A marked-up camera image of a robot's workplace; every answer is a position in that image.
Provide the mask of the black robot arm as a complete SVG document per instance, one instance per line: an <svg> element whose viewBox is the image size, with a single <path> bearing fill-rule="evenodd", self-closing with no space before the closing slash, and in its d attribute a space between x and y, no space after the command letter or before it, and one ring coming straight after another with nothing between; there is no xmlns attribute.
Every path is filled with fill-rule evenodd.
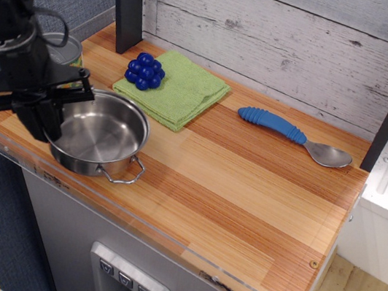
<svg viewBox="0 0 388 291"><path fill-rule="evenodd" d="M54 15L34 0L0 0L0 111L10 110L40 141L62 137L63 106L92 101L90 72L50 57L52 42L36 15Z"/></svg>

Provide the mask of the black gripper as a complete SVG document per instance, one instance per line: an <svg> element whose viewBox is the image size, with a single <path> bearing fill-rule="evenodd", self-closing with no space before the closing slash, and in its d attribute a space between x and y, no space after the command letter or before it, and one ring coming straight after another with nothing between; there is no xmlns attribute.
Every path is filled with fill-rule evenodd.
<svg viewBox="0 0 388 291"><path fill-rule="evenodd" d="M0 111L14 112L36 140L56 141L63 105L95 98L89 76L87 69L56 63L44 42L0 45Z"/></svg>

